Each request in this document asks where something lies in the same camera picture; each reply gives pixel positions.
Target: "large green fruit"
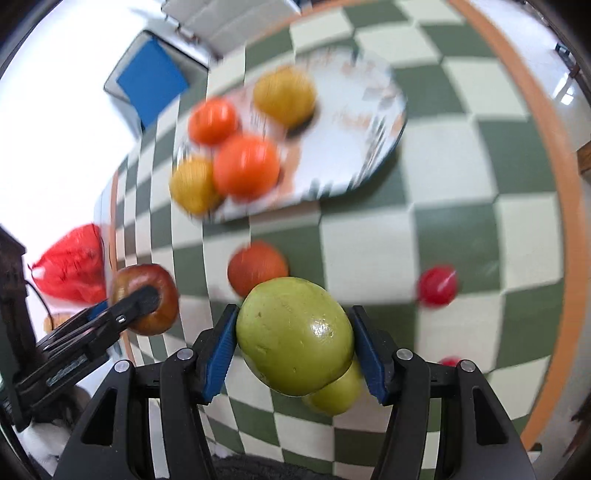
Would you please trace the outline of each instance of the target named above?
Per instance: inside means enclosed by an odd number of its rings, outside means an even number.
[[[346,373],[318,392],[304,397],[304,403],[312,410],[331,417],[349,410],[359,398],[363,388],[363,373],[357,360],[353,360]]]
[[[337,380],[353,358],[347,315],[326,290],[301,278],[256,286],[242,305],[236,336],[254,374],[294,397]]]

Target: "blue fabric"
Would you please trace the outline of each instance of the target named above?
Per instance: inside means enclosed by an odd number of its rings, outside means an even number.
[[[117,79],[147,128],[158,114],[188,87],[187,81],[153,38],[147,42]]]

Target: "red plastic bag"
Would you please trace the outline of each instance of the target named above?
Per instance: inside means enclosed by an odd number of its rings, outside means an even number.
[[[106,299],[100,229],[92,223],[72,230],[29,268],[47,295],[91,304]],[[39,268],[42,275],[35,272]]]

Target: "checkered tablecloth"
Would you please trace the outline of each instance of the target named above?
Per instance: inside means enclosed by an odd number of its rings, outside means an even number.
[[[400,146],[357,191],[220,225],[171,203],[168,179],[191,107],[317,47],[346,45],[391,63],[408,97]],[[524,428],[547,370],[563,298],[554,177],[530,112],[501,62],[440,0],[328,9],[227,56],[148,129],[118,170],[118,268],[156,262],[174,276],[180,318],[165,334],[130,334],[138,365],[191,345],[239,301],[226,278],[251,239],[274,244],[291,274],[345,307],[362,304],[399,346],[428,361],[474,360],[515,427]],[[457,268],[448,307],[417,305],[420,273]],[[431,404],[423,476],[431,478],[439,403]],[[223,393],[202,412],[208,438],[246,452],[368,479],[390,410],[365,393],[335,418],[260,383],[235,355]]]

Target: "silver bolt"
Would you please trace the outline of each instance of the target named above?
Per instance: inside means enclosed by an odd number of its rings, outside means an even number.
[[[464,372],[473,372],[474,370],[476,370],[476,365],[474,362],[471,362],[470,360],[462,360],[460,362],[460,368],[464,370]]]
[[[413,353],[408,348],[400,348],[396,352],[396,356],[400,360],[410,360],[413,357]]]
[[[129,362],[127,360],[119,360],[115,364],[115,371],[119,372],[120,374],[127,371],[128,368],[129,368]]]
[[[190,348],[181,348],[177,352],[179,360],[189,360],[193,356],[193,351]]]

